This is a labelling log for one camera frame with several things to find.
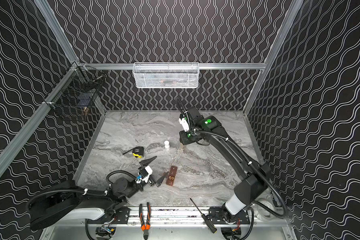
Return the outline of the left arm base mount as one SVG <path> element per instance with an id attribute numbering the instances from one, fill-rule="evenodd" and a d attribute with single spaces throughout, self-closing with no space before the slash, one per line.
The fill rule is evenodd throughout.
<path id="1" fill-rule="evenodd" d="M 89 224 L 127 224 L 130 218 L 131 209 L 122 207 L 118 210 L 106 211 L 98 220 L 88 220 Z"/>

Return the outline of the white pill bottle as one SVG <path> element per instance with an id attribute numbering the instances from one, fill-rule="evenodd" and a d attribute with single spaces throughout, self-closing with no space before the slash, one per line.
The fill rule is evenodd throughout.
<path id="1" fill-rule="evenodd" d="M 164 142 L 164 146 L 166 149 L 169 149 L 170 148 L 170 142 L 169 141 L 165 141 Z"/>

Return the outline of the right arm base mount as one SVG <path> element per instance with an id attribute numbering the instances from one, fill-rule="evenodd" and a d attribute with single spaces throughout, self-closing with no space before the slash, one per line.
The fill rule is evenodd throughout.
<path id="1" fill-rule="evenodd" d="M 250 223 L 249 214 L 245 210 L 241 210 L 236 215 L 232 215 L 228 210 L 222 207 L 211 207 L 208 209 L 207 216 L 212 220 L 213 224 L 217 225 L 234 225 L 240 221 L 241 225 L 248 225 Z"/>

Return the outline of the brown pill organizer box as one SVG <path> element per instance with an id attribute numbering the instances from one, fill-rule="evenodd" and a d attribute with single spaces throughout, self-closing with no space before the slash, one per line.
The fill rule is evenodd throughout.
<path id="1" fill-rule="evenodd" d="M 168 178 L 167 178 L 167 181 L 166 181 L 166 184 L 168 186 L 173 186 L 174 185 L 174 181 L 175 181 L 175 178 L 176 178 L 177 171 L 178 171 L 178 167 L 171 166 L 169 174 L 168 174 Z"/>

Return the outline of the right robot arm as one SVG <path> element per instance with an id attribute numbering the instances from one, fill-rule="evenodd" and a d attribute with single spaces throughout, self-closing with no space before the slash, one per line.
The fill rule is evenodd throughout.
<path id="1" fill-rule="evenodd" d="M 223 204 L 221 219 L 231 222 L 240 211 L 248 210 L 252 205 L 262 207 L 277 218 L 287 218 L 286 203 L 270 183 L 270 166 L 260 164 L 250 157 L 230 137 L 216 117 L 204 117 L 195 107 L 186 109 L 180 98 L 177 98 L 176 104 L 181 112 L 179 122 L 183 126 L 183 131 L 179 133 L 180 142 L 189 145 L 205 141 L 219 151 L 241 180 L 235 186 L 233 195 Z M 257 200 L 267 189 L 275 194 L 283 208 L 283 213 L 277 213 Z"/>

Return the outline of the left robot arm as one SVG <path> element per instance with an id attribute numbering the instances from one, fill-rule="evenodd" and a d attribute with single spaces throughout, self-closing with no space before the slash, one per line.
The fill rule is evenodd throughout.
<path id="1" fill-rule="evenodd" d="M 155 159 L 140 161 L 137 175 L 125 170 L 110 172 L 104 191 L 82 188 L 74 180 L 68 180 L 37 193 L 26 203 L 30 229 L 42 230 L 67 217 L 97 221 L 114 216 L 129 198 L 143 192 L 146 185 L 160 187 L 169 176 L 169 172 L 165 172 L 155 179 L 150 167 Z"/>

